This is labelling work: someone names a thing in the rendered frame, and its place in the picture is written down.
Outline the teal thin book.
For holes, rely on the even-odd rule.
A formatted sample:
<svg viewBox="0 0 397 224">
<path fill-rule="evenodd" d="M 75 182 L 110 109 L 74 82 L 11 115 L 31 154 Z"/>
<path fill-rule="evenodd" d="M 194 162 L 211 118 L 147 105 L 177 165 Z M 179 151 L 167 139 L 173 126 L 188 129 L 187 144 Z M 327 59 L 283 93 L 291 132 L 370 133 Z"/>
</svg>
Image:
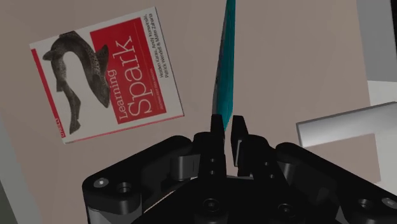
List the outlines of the teal thin book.
<svg viewBox="0 0 397 224">
<path fill-rule="evenodd" d="M 221 115 L 226 130 L 233 111 L 236 0 L 226 0 L 218 65 L 212 97 L 212 114 Z"/>
</svg>

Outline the white rectangular block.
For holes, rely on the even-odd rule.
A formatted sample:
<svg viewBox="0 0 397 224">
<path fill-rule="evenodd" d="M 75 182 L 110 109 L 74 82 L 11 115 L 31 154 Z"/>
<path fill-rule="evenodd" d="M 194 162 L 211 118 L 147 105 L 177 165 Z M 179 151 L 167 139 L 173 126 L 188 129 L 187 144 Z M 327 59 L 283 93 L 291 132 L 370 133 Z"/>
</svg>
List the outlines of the white rectangular block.
<svg viewBox="0 0 397 224">
<path fill-rule="evenodd" d="M 303 148 L 375 134 L 397 127 L 397 102 L 387 102 L 296 123 Z"/>
</svg>

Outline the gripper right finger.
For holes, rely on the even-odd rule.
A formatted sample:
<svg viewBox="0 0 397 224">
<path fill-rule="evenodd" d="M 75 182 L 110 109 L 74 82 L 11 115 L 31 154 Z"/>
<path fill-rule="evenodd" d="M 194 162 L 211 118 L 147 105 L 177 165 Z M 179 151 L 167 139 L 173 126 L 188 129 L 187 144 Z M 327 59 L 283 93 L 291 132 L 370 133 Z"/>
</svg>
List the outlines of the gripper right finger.
<svg viewBox="0 0 397 224">
<path fill-rule="evenodd" d="M 233 164 L 239 177 L 262 181 L 286 224 L 397 224 L 397 195 L 295 143 L 276 147 L 232 118 Z"/>
</svg>

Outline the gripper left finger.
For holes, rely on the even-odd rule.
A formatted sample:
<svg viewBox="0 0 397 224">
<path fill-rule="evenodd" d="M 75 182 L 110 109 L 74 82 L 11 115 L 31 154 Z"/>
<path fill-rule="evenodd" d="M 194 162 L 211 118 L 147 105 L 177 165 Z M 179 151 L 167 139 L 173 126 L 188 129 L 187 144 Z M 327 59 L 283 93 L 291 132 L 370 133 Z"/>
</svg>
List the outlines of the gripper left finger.
<svg viewBox="0 0 397 224">
<path fill-rule="evenodd" d="M 228 224 L 222 117 L 193 139 L 176 135 L 82 183 L 88 224 Z"/>
</svg>

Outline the white red book with fish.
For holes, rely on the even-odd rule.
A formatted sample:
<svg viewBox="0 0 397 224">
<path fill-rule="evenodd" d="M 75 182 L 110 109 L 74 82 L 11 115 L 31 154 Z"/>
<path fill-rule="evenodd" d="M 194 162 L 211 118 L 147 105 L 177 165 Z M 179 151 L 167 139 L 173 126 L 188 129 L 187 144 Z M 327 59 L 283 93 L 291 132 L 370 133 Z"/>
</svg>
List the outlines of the white red book with fish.
<svg viewBox="0 0 397 224">
<path fill-rule="evenodd" d="M 30 48 L 66 144 L 184 115 L 154 7 Z"/>
</svg>

